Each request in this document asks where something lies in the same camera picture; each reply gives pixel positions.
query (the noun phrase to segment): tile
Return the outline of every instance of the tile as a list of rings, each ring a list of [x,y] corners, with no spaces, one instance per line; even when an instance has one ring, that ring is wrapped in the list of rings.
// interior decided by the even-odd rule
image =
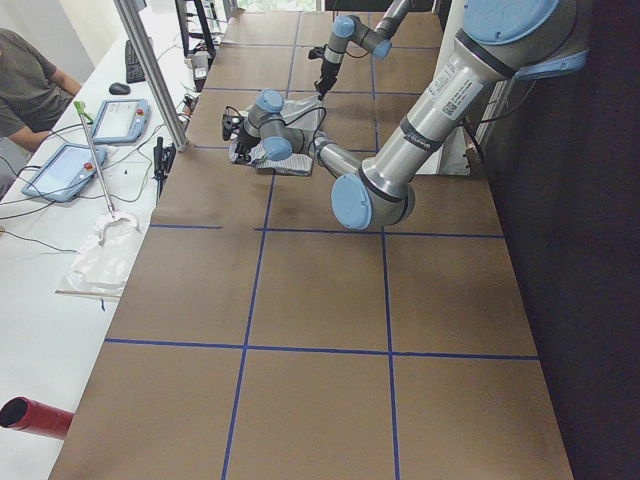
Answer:
[[[375,28],[383,13],[371,14],[371,25]],[[442,27],[437,15],[430,12],[409,12],[391,39],[394,47],[440,48]]]
[[[311,92],[293,92],[289,98],[301,99]],[[327,109],[321,130],[347,150],[375,150],[376,131],[371,93],[332,92],[323,102]]]
[[[322,60],[309,60],[307,58],[308,50],[305,47],[296,48],[290,90],[313,92],[315,91],[313,82],[320,80]],[[356,59],[345,56],[338,73],[338,81],[327,95],[330,95],[331,92],[368,93],[372,88],[370,58],[367,56]]]
[[[379,235],[267,235],[251,344],[387,350]]]
[[[222,45],[209,71],[207,87],[286,90],[292,55],[293,47]]]
[[[387,236],[393,347],[536,355],[502,239]]]
[[[242,344],[260,238],[150,228],[107,338]]]
[[[538,362],[395,359],[403,480],[569,480]]]
[[[334,182],[335,178],[317,163],[311,177],[276,177],[269,227],[346,231],[331,209]]]
[[[228,147],[229,142],[222,139],[222,114],[225,107],[230,105],[238,110],[246,110],[255,102],[258,93],[204,89],[187,129],[187,138],[198,146]]]
[[[234,165],[227,150],[188,147],[176,156],[152,223],[264,224],[271,175]]]
[[[416,206],[389,232],[502,235],[487,181],[479,176],[418,175],[411,182]]]
[[[409,113],[420,95],[408,94],[376,94],[375,114],[378,121],[378,135],[380,147],[384,145],[391,134],[400,125],[400,120]]]
[[[257,45],[293,45],[298,12],[242,12],[229,20],[223,42]]]
[[[356,15],[362,23],[369,25],[367,13],[340,12],[340,15]],[[302,12],[296,44],[321,47],[329,42],[332,26],[333,12]]]
[[[105,344],[49,478],[220,475],[240,355]]]
[[[437,50],[392,49],[384,60],[374,60],[376,92],[424,92],[437,60]]]
[[[386,357],[250,351],[228,480],[394,478]]]

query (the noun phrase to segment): computer mouse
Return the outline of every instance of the computer mouse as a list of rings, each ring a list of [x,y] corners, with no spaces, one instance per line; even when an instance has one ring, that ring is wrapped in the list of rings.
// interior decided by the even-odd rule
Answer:
[[[109,93],[111,95],[127,95],[131,92],[131,87],[125,83],[112,83],[109,87]]]

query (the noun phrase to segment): blue cap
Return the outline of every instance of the blue cap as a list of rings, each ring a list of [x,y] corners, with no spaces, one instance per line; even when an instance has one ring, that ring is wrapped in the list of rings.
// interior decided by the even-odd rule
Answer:
[[[391,50],[391,42],[385,39],[373,50],[372,55],[375,58],[385,58],[389,55],[389,50]]]
[[[331,206],[338,221],[347,228],[364,230],[371,224],[371,198],[360,177],[353,173],[342,175],[333,184]]]
[[[262,146],[269,160],[281,162],[291,156],[291,143],[284,137],[268,137],[262,140]]]
[[[349,38],[356,30],[356,22],[353,18],[344,15],[338,15],[336,21],[333,22],[333,33],[340,38]]]
[[[468,0],[464,31],[481,45],[505,45],[534,32],[560,0]]]
[[[284,99],[272,88],[267,88],[258,94],[256,104],[265,112],[280,113],[284,107]]]
[[[588,50],[583,50],[568,57],[555,58],[548,62],[524,67],[518,70],[513,78],[516,80],[538,80],[540,78],[568,75],[577,72],[585,66],[588,53]]]

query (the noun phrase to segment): white table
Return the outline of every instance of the white table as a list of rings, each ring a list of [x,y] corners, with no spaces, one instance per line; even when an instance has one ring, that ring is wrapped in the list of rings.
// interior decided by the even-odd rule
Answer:
[[[173,8],[147,8],[141,12],[145,28],[153,38],[153,47],[174,104],[185,93],[193,93],[191,72],[186,68],[180,47],[179,27]],[[102,100],[111,98],[108,87],[124,82],[124,43],[121,36],[76,99],[86,103],[87,112],[96,113]],[[146,98],[151,104],[149,125],[138,145],[150,138],[163,120],[146,82],[131,85],[126,97]],[[79,123],[71,106],[60,119],[55,130]],[[69,142],[86,143],[81,128],[62,132]],[[155,138],[163,136],[165,146],[171,142],[166,128],[160,128],[141,148],[152,157]],[[31,165],[42,165],[61,145],[62,140],[47,140],[34,154]],[[123,158],[136,146],[120,147],[111,155],[110,163]],[[156,201],[156,182],[149,160],[133,153],[122,163],[105,171],[112,194],[134,198],[143,182],[142,195],[135,203],[114,199],[117,210],[134,213],[146,232]],[[24,178],[33,173],[24,172]],[[20,189],[24,182],[17,180],[0,204],[4,218],[36,210],[44,200],[30,199],[8,203],[24,197]],[[101,189],[94,179],[81,192],[83,196],[98,196]],[[8,231],[34,238],[64,249],[78,249],[94,228],[96,219],[107,212],[104,198],[76,199],[71,203],[54,204],[27,216],[0,220]],[[99,298],[82,298],[54,293],[67,271],[74,254],[57,253],[42,245],[13,238],[0,237],[0,403],[16,396],[75,411],[98,355],[104,335],[113,317],[117,302]],[[47,478],[56,461],[62,442],[46,437],[0,429],[0,478],[11,480],[39,480]]]

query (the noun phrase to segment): red cylinder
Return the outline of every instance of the red cylinder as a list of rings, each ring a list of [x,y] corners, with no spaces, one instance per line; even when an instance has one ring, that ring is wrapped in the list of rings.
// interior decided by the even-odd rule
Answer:
[[[24,397],[9,400],[0,410],[0,426],[64,440],[73,413]]]

